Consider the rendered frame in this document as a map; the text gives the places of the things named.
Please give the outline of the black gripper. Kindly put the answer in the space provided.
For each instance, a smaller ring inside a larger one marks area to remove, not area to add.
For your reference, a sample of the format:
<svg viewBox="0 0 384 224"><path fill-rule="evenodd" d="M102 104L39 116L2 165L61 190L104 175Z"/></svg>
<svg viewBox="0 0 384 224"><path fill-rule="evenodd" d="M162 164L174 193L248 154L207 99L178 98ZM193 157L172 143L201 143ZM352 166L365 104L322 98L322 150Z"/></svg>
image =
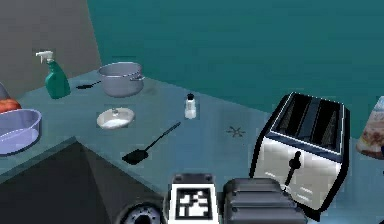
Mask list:
<svg viewBox="0 0 384 224"><path fill-rule="evenodd" d="M114 224L166 224L161 200L136 200L125 205Z"/></svg>

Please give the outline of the small black utensil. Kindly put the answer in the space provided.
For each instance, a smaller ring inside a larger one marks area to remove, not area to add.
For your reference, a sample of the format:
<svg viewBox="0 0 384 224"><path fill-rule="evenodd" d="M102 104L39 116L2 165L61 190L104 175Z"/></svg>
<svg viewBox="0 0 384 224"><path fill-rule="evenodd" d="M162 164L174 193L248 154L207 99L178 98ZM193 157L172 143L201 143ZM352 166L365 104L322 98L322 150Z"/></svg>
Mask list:
<svg viewBox="0 0 384 224"><path fill-rule="evenodd" d="M95 83L92 83L92 84L83 84L83 85L79 85L79 86L76 86L76 89L89 89L89 88L92 88L94 85L100 83L101 80L95 82Z"/></svg>

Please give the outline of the black spatula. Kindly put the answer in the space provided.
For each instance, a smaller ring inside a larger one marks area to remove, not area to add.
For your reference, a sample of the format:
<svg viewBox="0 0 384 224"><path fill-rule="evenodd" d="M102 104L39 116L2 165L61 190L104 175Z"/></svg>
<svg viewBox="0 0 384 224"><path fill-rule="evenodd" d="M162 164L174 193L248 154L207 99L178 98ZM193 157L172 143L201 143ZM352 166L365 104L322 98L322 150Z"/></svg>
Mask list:
<svg viewBox="0 0 384 224"><path fill-rule="evenodd" d="M150 143L145 149L135 149L122 157L122 160L130 165L137 165L149 156L149 149L153 147L160 139L164 138L167 134L180 126L180 122L175 123L173 126L163 132L156 140Z"/></svg>

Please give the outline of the white pot lid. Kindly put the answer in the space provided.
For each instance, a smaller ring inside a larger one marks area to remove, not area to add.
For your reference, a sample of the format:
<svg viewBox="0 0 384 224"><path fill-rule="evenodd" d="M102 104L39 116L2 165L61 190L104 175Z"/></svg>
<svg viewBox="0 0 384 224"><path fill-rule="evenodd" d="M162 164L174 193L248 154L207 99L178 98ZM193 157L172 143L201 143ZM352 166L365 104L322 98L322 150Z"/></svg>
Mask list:
<svg viewBox="0 0 384 224"><path fill-rule="evenodd" d="M113 130L128 126L135 119L135 113L129 108L111 108L102 112L96 119L102 129Z"/></svg>

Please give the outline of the white salt shaker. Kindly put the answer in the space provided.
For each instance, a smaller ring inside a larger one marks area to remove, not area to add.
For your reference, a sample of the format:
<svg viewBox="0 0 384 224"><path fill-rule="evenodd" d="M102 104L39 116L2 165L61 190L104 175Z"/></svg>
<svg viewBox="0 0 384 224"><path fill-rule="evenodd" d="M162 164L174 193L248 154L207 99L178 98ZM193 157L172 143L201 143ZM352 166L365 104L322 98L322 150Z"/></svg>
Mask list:
<svg viewBox="0 0 384 224"><path fill-rule="evenodd" d="M192 93L187 95L184 115L187 119L194 119L197 116L196 101Z"/></svg>

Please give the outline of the grey metal pot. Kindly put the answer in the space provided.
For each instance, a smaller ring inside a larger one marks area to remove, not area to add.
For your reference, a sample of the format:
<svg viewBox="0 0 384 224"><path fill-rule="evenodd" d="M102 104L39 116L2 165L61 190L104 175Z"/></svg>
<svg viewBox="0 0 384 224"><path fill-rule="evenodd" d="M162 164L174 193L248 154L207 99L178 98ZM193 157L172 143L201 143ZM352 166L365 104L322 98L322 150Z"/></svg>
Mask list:
<svg viewBox="0 0 384 224"><path fill-rule="evenodd" d="M144 87L142 67L135 62L104 65L97 71L104 92L111 97L124 98L138 94Z"/></svg>

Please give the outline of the pale purple bowl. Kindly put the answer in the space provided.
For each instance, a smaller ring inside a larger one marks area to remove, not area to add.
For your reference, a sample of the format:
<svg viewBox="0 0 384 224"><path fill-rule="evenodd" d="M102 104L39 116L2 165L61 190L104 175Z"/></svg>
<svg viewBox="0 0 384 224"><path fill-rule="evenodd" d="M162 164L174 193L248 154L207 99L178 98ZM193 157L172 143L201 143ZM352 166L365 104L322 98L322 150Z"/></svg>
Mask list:
<svg viewBox="0 0 384 224"><path fill-rule="evenodd" d="M34 109L0 113L0 155L24 150L38 141L42 115Z"/></svg>

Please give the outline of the green spray bottle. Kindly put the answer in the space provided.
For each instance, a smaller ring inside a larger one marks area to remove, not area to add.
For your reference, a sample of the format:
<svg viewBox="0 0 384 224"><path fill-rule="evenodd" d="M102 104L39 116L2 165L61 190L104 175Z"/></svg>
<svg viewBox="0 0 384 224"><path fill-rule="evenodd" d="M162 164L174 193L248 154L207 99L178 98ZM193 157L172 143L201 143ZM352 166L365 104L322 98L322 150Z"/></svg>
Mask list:
<svg viewBox="0 0 384 224"><path fill-rule="evenodd" d="M46 62L49 73L45 78L45 87L52 99L60 99L71 93L69 81L63 69L54 59L52 51L37 52L40 62Z"/></svg>

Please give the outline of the silver black toaster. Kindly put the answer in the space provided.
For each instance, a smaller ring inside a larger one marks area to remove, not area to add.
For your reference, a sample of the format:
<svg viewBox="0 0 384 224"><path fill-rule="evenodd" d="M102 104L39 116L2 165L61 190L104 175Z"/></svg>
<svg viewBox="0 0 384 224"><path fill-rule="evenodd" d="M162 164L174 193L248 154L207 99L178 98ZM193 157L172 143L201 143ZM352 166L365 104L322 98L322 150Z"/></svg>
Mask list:
<svg viewBox="0 0 384 224"><path fill-rule="evenodd" d="M268 177L318 221L349 168L350 111L297 92L283 96L256 140L251 178Z"/></svg>

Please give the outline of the red orange round fruit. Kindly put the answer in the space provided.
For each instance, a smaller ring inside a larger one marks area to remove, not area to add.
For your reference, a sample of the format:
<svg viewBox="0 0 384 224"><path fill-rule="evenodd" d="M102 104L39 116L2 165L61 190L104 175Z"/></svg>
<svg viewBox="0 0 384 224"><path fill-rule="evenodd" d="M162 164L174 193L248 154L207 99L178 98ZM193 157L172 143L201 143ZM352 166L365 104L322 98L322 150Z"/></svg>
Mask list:
<svg viewBox="0 0 384 224"><path fill-rule="evenodd" d="M15 99L0 100L0 113L21 109L21 105Z"/></svg>

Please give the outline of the pale patterned bag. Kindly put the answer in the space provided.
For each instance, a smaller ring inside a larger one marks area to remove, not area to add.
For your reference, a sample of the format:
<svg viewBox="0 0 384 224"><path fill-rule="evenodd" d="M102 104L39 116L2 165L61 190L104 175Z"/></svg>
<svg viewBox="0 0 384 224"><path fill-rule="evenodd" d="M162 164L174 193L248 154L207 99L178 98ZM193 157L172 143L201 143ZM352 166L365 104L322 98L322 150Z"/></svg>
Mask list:
<svg viewBox="0 0 384 224"><path fill-rule="evenodd" d="M366 122L356 144L363 155L384 160L384 96L381 96Z"/></svg>

